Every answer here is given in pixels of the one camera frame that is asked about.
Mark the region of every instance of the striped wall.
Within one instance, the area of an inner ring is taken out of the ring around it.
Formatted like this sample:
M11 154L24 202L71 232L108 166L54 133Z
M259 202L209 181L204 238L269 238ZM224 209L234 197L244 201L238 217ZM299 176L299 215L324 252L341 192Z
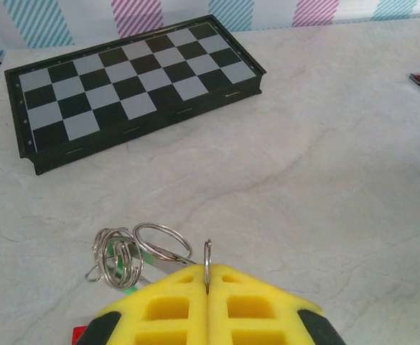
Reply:
M74 44L57 0L3 0L3 5L28 47Z
M230 31L420 16L420 0L0 0L0 50L87 45L214 14Z

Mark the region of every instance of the teal stripe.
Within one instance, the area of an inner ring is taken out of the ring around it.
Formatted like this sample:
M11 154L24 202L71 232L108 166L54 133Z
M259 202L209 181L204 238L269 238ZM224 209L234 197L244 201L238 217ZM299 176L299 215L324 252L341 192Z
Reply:
M57 0L2 0L28 47L72 44Z
M21 27L22 30L20 32L22 34L26 31L26 28L28 28L29 21L31 20L31 16L34 14L34 10L36 9L36 5L37 5L38 1L39 0L33 0L33 3L31 5L31 9L29 9L29 12L27 13L26 18L24 19L24 23Z
M26 14L26 10L28 9L29 4L31 4L31 0L26 0L26 4L24 5L22 15L20 16L20 19L18 19L17 22L17 28L22 27L22 20L24 18L24 15Z
M61 37L63 36L63 34L65 33L66 30L66 24L64 24L60 30L60 32L58 32L58 35L55 38L55 41L52 42L53 46L58 46L61 43Z
M14 8L15 1L17 1L17 0L11 0L11 3L10 3L10 6L9 6L9 9L7 10L7 13L9 13L9 14L10 14L11 10Z
M62 39L60 40L60 45L64 45L66 40L67 40L67 36L69 35L69 32L66 30L65 35L62 37Z
M44 23L44 27L39 31L39 34L36 37L36 42L34 45L36 45L37 47L41 47L42 46L42 40L44 38L46 38L47 33L50 32L50 25L49 25L49 21L51 20L51 18L53 17L53 14L55 13L55 11L58 8L58 4L55 2L53 4L53 7L50 9L50 13L48 15L47 21Z
M380 0L372 20L408 19L417 0Z
M58 22L55 31L53 32L52 36L50 36L48 43L45 45L45 47L51 47L53 46L53 39L55 37L55 35L60 31L61 25L62 23L65 21L65 19L63 17L61 17L60 21Z
M48 11L49 11L49 8L50 8L51 4L52 4L52 2L48 1L47 6L45 7L44 11L42 12L42 15L40 16L39 21L36 24L36 30L32 31L32 35L29 38L29 45L32 46L32 47L34 47L33 42L34 42L34 38L36 37L36 34L39 34L40 32L42 32L42 30L41 30L42 21L44 20L44 18L47 17L47 14L48 14Z
M18 6L16 7L16 9L15 9L15 12L12 14L12 16L11 16L11 19L12 20L15 20L16 18L17 18L17 16L18 16L18 13L19 13L19 10L21 9L21 7L22 7L22 4L23 4L23 1L20 1L20 3L18 4Z
M34 13L34 16L32 17L31 22L29 23L26 34L24 34L24 40L28 42L28 44L31 42L31 40L28 40L28 37L32 33L32 31L34 31L34 29L36 28L37 20L39 19L39 16L41 15L41 11L45 3L45 1L43 0L37 0L36 2L40 2L40 5L37 8L36 12Z
M55 30L55 25L58 23L59 18L60 18L60 12L58 11L56 13L56 16L53 19L52 24L50 25L49 32L46 35L44 42L41 44L41 47L48 47L49 46L50 38L52 36L53 30Z
M208 11L230 31L249 30L253 19L254 0L210 0Z

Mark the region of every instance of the red tab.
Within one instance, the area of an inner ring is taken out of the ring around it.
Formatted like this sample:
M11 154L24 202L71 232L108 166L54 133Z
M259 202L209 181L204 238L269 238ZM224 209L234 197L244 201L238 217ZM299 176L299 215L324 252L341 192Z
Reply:
M75 345L78 342L79 338L82 336L82 333L87 328L87 326L79 326L73 329L73 342L71 345Z

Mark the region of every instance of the marble countertop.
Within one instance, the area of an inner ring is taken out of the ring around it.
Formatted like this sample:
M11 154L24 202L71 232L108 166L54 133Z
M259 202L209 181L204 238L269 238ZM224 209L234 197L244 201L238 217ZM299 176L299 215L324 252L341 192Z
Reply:
M210 237L213 262L319 304L349 345L420 344L420 19L235 35L261 95L41 176L4 70L81 47L6 54L1 345L70 344L123 296L84 280L95 233L142 221Z

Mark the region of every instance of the black square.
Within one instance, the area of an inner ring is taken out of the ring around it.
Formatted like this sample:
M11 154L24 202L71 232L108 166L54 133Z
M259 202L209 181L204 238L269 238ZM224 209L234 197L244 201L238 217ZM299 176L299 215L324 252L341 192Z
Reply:
M33 131L37 151L49 149L69 141L63 121Z
M95 109L93 113L100 129L105 129L129 119L125 114L121 102L102 106L101 108Z
M147 40L146 43L149 48L151 48L152 52L159 52L174 47L173 42L165 34L163 36L151 38L150 40Z
M122 48L102 52L99 55L104 67L116 65L128 60Z
M178 47L178 50L186 60L196 58L197 56L205 55L207 53L199 42L187 43L186 45Z
M74 63L72 61L68 63L62 63L61 65L56 65L49 68L50 80L52 83L57 81L63 81L75 77L78 72L75 69Z
M138 77L121 80L117 83L114 83L113 85L120 99L133 97L139 95L140 93L146 92Z
M24 93L26 98L26 105L28 109L37 108L38 106L44 106L45 104L55 102L55 92L51 85L43 86L41 88L35 88L34 90L27 91Z
M209 92L218 88L223 88L224 86L232 85L222 70L213 70L211 72L199 75L198 78L209 90Z
M111 83L106 70L94 70L93 72L82 74L79 78L85 91L100 88Z
M229 66L240 61L240 58L230 48L212 52L210 55L219 67Z
M143 74L161 68L159 61L152 54L143 57L138 57L130 61L131 65L135 69L136 73Z
M188 79L195 76L194 71L185 61L183 61L182 63L177 63L176 65L164 67L164 71L168 75L172 83L176 83L177 81L183 81L184 79Z
M201 24L201 25L196 25L195 27L190 27L189 31L191 31L191 33L198 40L215 36L218 34L209 24Z
M64 119L91 110L90 103L88 103L87 96L84 93L62 99L58 101L58 106L60 106L61 115Z
M148 92L157 109L176 106L182 102L181 96L173 85L164 86Z

